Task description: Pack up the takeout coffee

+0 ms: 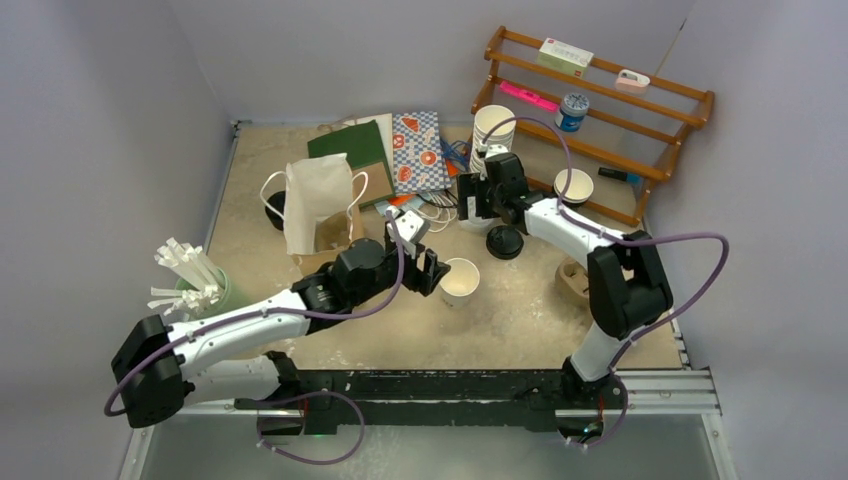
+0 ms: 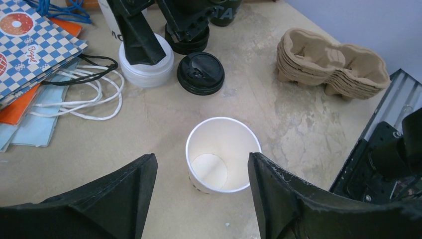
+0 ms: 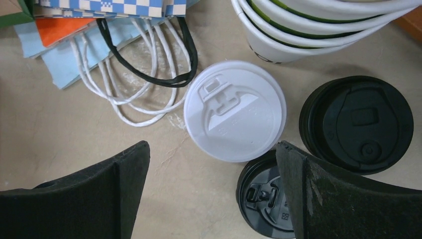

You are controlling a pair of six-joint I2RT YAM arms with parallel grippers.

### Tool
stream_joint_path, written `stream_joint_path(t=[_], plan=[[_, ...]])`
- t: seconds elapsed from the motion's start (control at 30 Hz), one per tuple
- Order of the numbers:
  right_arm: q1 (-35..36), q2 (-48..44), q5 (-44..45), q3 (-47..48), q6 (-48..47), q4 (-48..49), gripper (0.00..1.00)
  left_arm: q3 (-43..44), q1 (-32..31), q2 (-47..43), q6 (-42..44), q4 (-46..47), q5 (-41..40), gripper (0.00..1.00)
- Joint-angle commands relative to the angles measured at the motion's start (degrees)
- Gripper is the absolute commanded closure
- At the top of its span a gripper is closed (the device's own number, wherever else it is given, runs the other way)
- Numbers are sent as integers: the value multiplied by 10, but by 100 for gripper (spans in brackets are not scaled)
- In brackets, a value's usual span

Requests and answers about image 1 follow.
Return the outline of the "white paper coffee cup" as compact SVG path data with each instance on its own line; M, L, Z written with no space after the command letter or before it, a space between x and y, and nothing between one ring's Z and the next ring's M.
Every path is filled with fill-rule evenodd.
M447 261L448 273L439 282L442 300L452 308L466 305L477 291L481 275L477 266L465 258Z

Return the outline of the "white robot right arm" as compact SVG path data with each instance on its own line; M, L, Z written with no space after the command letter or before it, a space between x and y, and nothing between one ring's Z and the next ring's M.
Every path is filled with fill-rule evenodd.
M584 407L599 396L600 380L608 377L626 341L672 306L657 249L644 231L606 230L553 192L531 189L513 153L496 154L484 165L485 173L464 173L457 180L460 219L499 218L559 248L587 273L593 324L565 360L561 381L564 399Z

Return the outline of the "brown kraft paper bag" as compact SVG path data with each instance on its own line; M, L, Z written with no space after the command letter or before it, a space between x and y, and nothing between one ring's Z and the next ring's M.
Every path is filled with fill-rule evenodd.
M259 190L264 206L265 190L278 176L285 180L287 253L302 275L310 275L363 236L359 202L368 175L353 174L344 153L302 159L269 175Z

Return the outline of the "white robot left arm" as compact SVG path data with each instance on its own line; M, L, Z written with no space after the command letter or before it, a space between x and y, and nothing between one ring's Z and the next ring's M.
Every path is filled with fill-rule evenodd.
M426 247L405 249L364 238L332 262L270 298L206 319L167 324L159 314L140 319L111 360L115 389L103 413L126 417L133 428L158 424L200 391L197 376L231 356L280 339L329 329L379 312L362 306L401 288L430 295L450 272Z

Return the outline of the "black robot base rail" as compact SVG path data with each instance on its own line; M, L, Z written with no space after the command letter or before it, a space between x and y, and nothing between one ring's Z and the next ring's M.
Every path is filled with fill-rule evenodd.
M270 355L277 384L264 397L237 396L238 410L292 410L303 433L334 434L342 425L520 427L590 439L605 414L625 406L622 382L607 375L584 383L574 369L306 370Z

